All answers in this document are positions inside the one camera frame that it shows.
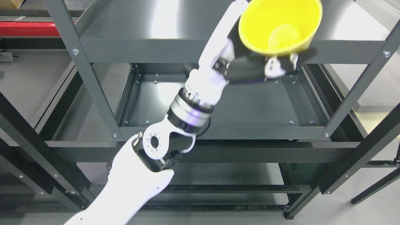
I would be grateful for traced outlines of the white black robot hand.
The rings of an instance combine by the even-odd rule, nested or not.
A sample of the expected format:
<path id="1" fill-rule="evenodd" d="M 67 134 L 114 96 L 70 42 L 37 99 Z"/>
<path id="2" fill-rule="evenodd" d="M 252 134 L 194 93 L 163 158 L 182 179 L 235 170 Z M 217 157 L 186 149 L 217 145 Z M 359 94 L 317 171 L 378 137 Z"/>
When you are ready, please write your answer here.
<path id="1" fill-rule="evenodd" d="M 281 57 L 264 56 L 245 47 L 238 34 L 238 22 L 249 2 L 236 0 L 230 4 L 209 38 L 198 68 L 185 66 L 188 79 L 184 87 L 222 95 L 228 83 L 276 79 L 294 72 L 316 55 L 317 51 L 310 47 Z"/>

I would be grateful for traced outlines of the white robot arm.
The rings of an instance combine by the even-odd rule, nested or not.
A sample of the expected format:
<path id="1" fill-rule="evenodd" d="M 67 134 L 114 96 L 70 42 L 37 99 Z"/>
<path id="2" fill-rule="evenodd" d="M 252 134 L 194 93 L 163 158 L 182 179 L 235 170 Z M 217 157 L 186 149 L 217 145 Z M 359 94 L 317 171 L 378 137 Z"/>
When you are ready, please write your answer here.
<path id="1" fill-rule="evenodd" d="M 67 225 L 125 225 L 174 176 L 173 166 L 194 147 L 221 93 L 181 88 L 165 117 L 132 136 L 114 157 L 108 181 L 91 205 Z"/>

